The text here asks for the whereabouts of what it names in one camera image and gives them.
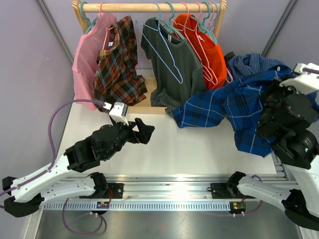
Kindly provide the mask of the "red brown plaid shirt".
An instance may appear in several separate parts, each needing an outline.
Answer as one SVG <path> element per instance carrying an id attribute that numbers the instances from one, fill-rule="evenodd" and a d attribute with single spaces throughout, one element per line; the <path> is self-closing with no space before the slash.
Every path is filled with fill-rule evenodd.
<path id="1" fill-rule="evenodd" d="M 94 99 L 133 106 L 145 100 L 145 79 L 136 72 L 137 39 L 131 16 L 110 26 L 106 43 L 97 56 L 93 82 Z"/>

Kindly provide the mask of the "blue plaid shirt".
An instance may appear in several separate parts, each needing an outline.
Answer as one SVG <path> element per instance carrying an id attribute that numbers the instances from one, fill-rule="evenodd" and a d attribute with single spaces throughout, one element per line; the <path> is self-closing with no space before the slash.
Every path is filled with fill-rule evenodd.
<path id="1" fill-rule="evenodd" d="M 200 92 L 173 110 L 179 128 L 214 127 L 227 117 L 234 131 L 237 149 L 265 157 L 271 153 L 273 137 L 260 138 L 255 134 L 263 105 L 260 95 L 275 77 L 292 75 L 289 67 L 279 65 L 265 72 L 245 76 L 217 89 Z"/>

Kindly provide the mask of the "pink hanger with plaid shirt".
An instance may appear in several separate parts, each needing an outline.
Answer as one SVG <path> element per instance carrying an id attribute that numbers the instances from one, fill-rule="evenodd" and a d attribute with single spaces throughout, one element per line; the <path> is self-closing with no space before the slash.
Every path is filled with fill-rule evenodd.
<path id="1" fill-rule="evenodd" d="M 109 28 L 117 20 L 113 13 L 102 12 L 103 4 L 104 4 L 104 2 L 100 3 L 100 6 L 99 6 L 99 17 L 100 17 L 100 20 L 101 20 L 101 23 L 102 23 L 102 26 L 103 26 L 104 32 L 105 32 L 105 37 L 104 37 L 102 50 L 104 50 L 105 46 L 106 46 L 106 42 L 107 42 L 107 39 L 108 39 Z"/>

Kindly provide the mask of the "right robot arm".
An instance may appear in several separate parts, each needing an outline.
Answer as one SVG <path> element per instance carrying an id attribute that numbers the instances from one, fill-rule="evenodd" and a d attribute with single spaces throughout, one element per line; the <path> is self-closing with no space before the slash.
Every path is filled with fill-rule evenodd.
<path id="1" fill-rule="evenodd" d="M 319 229 L 319 143 L 308 127 L 318 113 L 305 94 L 275 78 L 260 97 L 264 104 L 257 135 L 274 136 L 274 154 L 291 171 L 300 189 L 279 188 L 235 172 L 226 181 L 231 197 L 251 196 L 271 204 L 296 225 Z"/>

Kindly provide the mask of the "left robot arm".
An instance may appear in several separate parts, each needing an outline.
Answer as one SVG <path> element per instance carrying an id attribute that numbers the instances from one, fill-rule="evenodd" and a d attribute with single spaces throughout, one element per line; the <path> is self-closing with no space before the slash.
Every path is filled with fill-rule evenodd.
<path id="1" fill-rule="evenodd" d="M 73 197 L 103 198 L 109 194 L 103 173 L 93 172 L 73 182 L 66 182 L 65 179 L 98 167 L 102 161 L 111 159 L 121 151 L 127 142 L 147 144 L 154 130 L 154 126 L 144 124 L 140 118 L 128 124 L 114 121 L 102 126 L 66 149 L 52 165 L 21 178 L 3 178 L 2 188 L 9 194 L 9 198 L 4 200 L 1 208 L 20 218 L 58 200 Z"/>

